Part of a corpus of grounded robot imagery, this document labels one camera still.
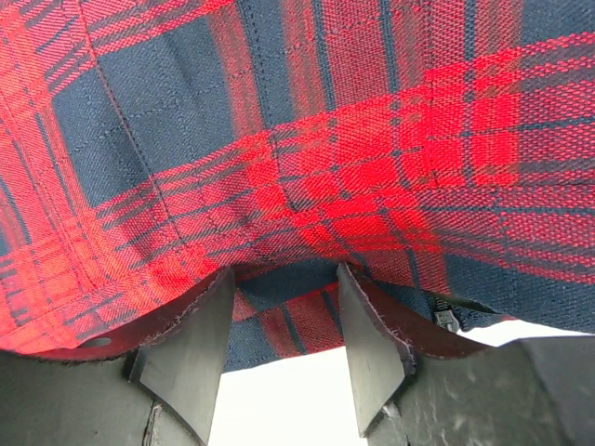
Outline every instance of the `white background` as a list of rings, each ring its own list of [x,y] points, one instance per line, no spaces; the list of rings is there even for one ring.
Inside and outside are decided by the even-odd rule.
[[[500,346],[521,337],[579,335],[506,321],[464,336]],[[209,446],[367,446],[358,438],[345,348],[221,377]]]

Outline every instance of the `stitching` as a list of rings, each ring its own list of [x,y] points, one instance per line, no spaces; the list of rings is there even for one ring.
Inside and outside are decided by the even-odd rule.
[[[424,56],[423,56],[423,67],[426,71],[426,73],[431,70],[433,68],[434,65],[434,55],[432,52],[432,47],[431,47],[431,33],[432,33],[432,0],[428,0],[427,4],[424,5],[425,2],[423,1],[417,1],[416,3],[418,3],[419,7],[421,7],[424,11],[423,11],[423,22],[424,22],[424,28],[425,28],[425,32],[424,32]],[[424,84],[427,84],[429,89],[430,89],[430,104],[429,104],[429,111],[426,115],[426,118],[428,119],[428,125],[426,126],[424,133],[426,135],[425,137],[425,141],[426,141],[426,148],[428,147],[428,142],[430,141],[430,136],[431,133],[433,131],[433,120],[432,120],[432,116],[434,113],[434,102],[435,102],[435,87],[434,87],[434,81],[430,80],[428,82],[427,76],[424,76]],[[428,176],[429,179],[431,179],[434,183],[434,187],[433,189],[439,189],[440,188],[440,184],[438,183],[438,175],[436,173],[436,170],[434,169],[434,164],[432,161],[432,157],[429,156],[428,151],[427,150],[423,150],[421,152],[421,160],[424,164],[424,169],[426,170],[426,175]]]
[[[491,190],[491,194],[494,197],[494,212],[497,213],[498,217],[498,226],[500,227],[500,240],[502,241],[502,247],[504,248],[504,259],[508,263],[508,265],[504,268],[504,274],[507,278],[509,283],[509,302],[516,302],[514,296],[516,295],[516,278],[512,277],[511,272],[515,269],[512,263],[512,259],[510,258],[510,238],[507,234],[507,226],[506,226],[506,217],[504,215],[504,211],[500,207],[500,201],[502,200],[502,193],[500,193],[499,187],[493,187]]]
[[[92,57],[93,61],[95,62],[95,68],[97,70],[97,73],[99,75],[99,79],[101,80],[101,82],[103,83],[103,87],[105,90],[105,93],[107,94],[108,98],[110,99],[110,102],[112,103],[113,106],[113,110],[116,112],[116,115],[118,116],[118,119],[120,120],[120,123],[122,125],[122,128],[124,129],[124,131],[126,132],[126,136],[128,137],[131,146],[134,150],[134,152],[136,153],[141,165],[143,166],[145,173],[148,175],[148,179],[149,179],[149,183],[152,185],[153,190],[155,191],[157,198],[159,200],[159,202],[161,203],[161,205],[163,206],[163,210],[165,211],[165,217],[167,219],[167,221],[170,223],[172,229],[174,230],[174,232],[176,233],[176,235],[178,236],[179,240],[182,243],[182,246],[187,249],[188,246],[186,245],[186,243],[183,241],[181,234],[179,232],[178,227],[174,224],[171,214],[169,213],[169,209],[167,208],[167,205],[165,203],[165,198],[163,195],[163,192],[161,191],[161,188],[159,187],[159,184],[157,183],[156,179],[154,178],[153,172],[151,170],[151,168],[149,167],[147,160],[144,157],[143,151],[140,148],[138,142],[136,141],[136,139],[134,138],[134,135],[132,134],[132,130],[130,128],[130,125],[128,124],[127,119],[124,116],[124,113],[122,111],[122,108],[120,107],[119,103],[117,102],[117,99],[112,91],[112,88],[110,87],[108,80],[107,80],[107,76],[105,75],[105,72],[103,71],[101,65],[99,64],[99,58],[97,55],[97,52],[95,50],[95,47],[93,47],[93,42],[91,41],[91,36],[88,32],[88,25],[86,22],[86,15],[85,12],[83,10],[83,6],[82,6],[82,0],[76,0],[76,5],[78,7],[78,12],[80,14],[81,17],[81,21],[83,23],[83,29],[84,29],[84,33],[85,33],[85,41],[88,44],[89,47],[89,55]],[[139,10],[139,4],[138,2],[135,2],[137,9]],[[72,40],[72,33],[69,30],[67,30],[68,35],[71,36],[71,40]],[[156,215],[156,212],[154,210],[154,208],[152,207],[151,210],[151,214],[153,217],[153,220],[155,222],[159,221],[159,218],[157,218],[158,216]],[[167,242],[169,237],[167,237],[167,234],[165,233],[165,228],[162,229],[158,229],[156,231],[157,234],[161,235],[164,242]],[[178,261],[180,263],[180,267],[183,268],[183,261],[179,252],[179,249],[177,247],[174,247],[174,252],[177,254],[178,256]]]
[[[15,125],[18,126],[18,120],[16,120],[14,114],[12,113],[12,110],[10,109],[10,107],[8,106],[8,102],[7,102],[7,98],[4,94],[4,92],[0,92],[2,94],[2,99],[6,104],[7,110],[10,113],[10,117],[11,119],[14,121]],[[39,111],[37,111],[37,114],[39,114],[40,119],[42,118],[42,113],[40,113]],[[3,123],[3,125],[5,126],[6,130],[9,131],[8,129],[8,125],[6,123]],[[47,199],[49,201],[49,207],[46,209],[47,213],[48,213],[48,217],[52,217],[51,219],[53,220],[54,224],[56,224],[57,227],[60,227],[62,230],[62,234],[60,234],[58,231],[56,231],[56,236],[60,242],[60,244],[62,244],[65,253],[70,254],[71,256],[74,256],[75,259],[78,260],[78,263],[81,265],[81,268],[79,269],[80,272],[82,273],[82,275],[88,280],[89,283],[93,284],[95,286],[95,283],[91,280],[90,276],[88,275],[86,269],[84,268],[84,262],[82,261],[81,257],[78,255],[78,253],[73,249],[73,243],[70,240],[69,237],[69,232],[66,230],[66,228],[64,227],[62,220],[60,218],[56,218],[58,212],[57,212],[57,208],[56,208],[56,204],[54,202],[54,200],[51,197],[51,194],[49,193],[49,191],[47,190],[47,188],[45,187],[45,185],[43,184],[43,182],[41,181],[42,176],[44,175],[45,172],[48,172],[50,169],[45,169],[42,171],[39,171],[36,169],[36,166],[34,163],[31,162],[31,160],[29,159],[29,155],[27,153],[27,151],[24,148],[24,145],[22,147],[22,157],[25,159],[25,162],[27,163],[28,166],[31,167],[31,169],[39,176],[40,180],[39,182],[37,181],[33,181],[33,184],[35,186],[37,186],[39,189],[41,189],[41,192],[38,191],[37,192],[37,196],[39,197],[39,200],[43,203],[43,201],[45,201],[44,199]],[[78,224],[80,225],[80,227],[82,227],[82,223],[81,221],[78,219],[77,215],[74,215],[74,217],[76,218]],[[76,270],[72,267],[71,265],[71,270],[74,273],[74,276],[76,277],[76,284],[78,285],[79,289],[83,289],[83,284],[80,282],[79,280],[79,274],[76,272]],[[37,269],[35,269],[35,274],[38,276],[38,271]]]

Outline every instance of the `woven texture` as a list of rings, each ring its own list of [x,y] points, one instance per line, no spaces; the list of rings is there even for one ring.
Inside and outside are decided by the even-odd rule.
[[[228,370],[336,347],[344,260],[595,330],[592,2],[0,5],[0,348],[229,265]]]

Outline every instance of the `navy blue fabric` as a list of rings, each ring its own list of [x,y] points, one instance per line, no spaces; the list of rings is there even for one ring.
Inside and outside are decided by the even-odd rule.
[[[522,5],[522,45],[593,31],[592,0],[524,0]]]
[[[319,290],[337,280],[337,264],[322,259],[272,269],[238,284],[256,311],[275,308],[298,296]]]
[[[258,316],[231,325],[225,372],[233,372],[268,362],[279,357],[272,350]]]
[[[54,110],[74,170],[91,206],[148,179],[97,71],[54,97]]]
[[[294,120],[279,6],[273,2],[238,2],[254,67],[260,114],[267,128]]]
[[[593,298],[589,285],[553,281],[460,256],[445,258],[453,295],[463,295],[502,314],[522,314],[526,321],[566,330],[587,333],[595,319],[595,308],[587,313],[576,310]],[[483,278],[480,282],[474,280],[478,275]],[[533,298],[535,290],[546,289],[550,300]],[[565,298],[568,295],[573,297],[572,302]]]

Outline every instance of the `red stripe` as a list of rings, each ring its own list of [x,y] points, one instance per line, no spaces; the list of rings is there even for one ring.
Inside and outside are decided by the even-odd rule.
[[[254,135],[264,128],[258,107],[258,93],[244,27],[237,8],[231,3],[208,17],[211,34],[225,73],[234,135]]]
[[[338,348],[343,337],[338,332],[320,291],[287,302],[291,321],[307,353]]]
[[[293,358],[299,355],[296,343],[289,333],[285,316],[280,308],[273,308],[258,314],[265,327],[265,335],[279,358]]]
[[[378,22],[379,3],[322,3],[324,41],[337,107],[386,95],[388,81]]]
[[[324,110],[323,83],[318,68],[316,25],[311,2],[284,0],[285,60],[296,119]]]

